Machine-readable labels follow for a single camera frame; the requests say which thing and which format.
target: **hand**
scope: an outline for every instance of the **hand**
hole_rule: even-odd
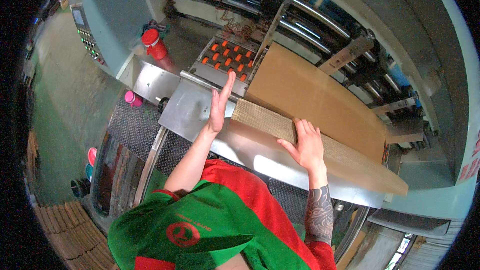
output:
[[[293,146],[289,141],[277,139],[292,158],[302,167],[307,169],[309,174],[327,172],[324,163],[324,145],[320,129],[314,127],[311,122],[303,119],[294,119],[297,128],[298,143]]]
[[[232,93],[233,84],[235,83],[236,74],[234,71],[228,74],[228,79],[220,94],[216,89],[212,89],[212,105],[210,106],[210,117],[208,118],[206,129],[209,132],[218,134],[223,127],[223,118],[225,117],[225,108],[227,101]]]

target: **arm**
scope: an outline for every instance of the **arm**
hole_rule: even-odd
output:
[[[210,117],[185,156],[167,178],[164,186],[165,190],[190,192],[200,181],[212,142],[222,130],[225,107],[234,83],[235,73],[232,72],[228,75],[228,80],[220,94],[217,90],[212,90]]]
[[[292,158],[307,169],[309,193],[305,215],[305,243],[315,241],[332,243],[333,208],[327,186],[327,167],[325,166],[324,146],[320,129],[307,120],[295,119],[298,144],[278,139]]]

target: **tattoo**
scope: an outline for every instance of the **tattoo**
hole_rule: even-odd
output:
[[[309,190],[305,215],[305,243],[332,243],[333,207],[328,186]]]

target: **window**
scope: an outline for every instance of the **window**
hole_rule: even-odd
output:
[[[414,237],[416,236],[411,233],[405,234],[402,243],[400,243],[400,246],[396,250],[395,254],[393,254],[393,258],[390,260],[390,263],[388,263],[388,266],[385,268],[385,270],[395,270],[398,268],[397,266],[399,264],[400,258],[402,258],[409,244],[413,243],[411,241],[412,239],[414,239]]]

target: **control panel screen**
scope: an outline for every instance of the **control panel screen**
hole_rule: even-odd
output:
[[[82,19],[82,14],[80,13],[80,11],[78,9],[74,9],[72,10],[72,13],[73,13],[73,17],[75,18],[75,22],[77,22],[77,24],[85,26],[85,23],[84,23],[84,20]]]

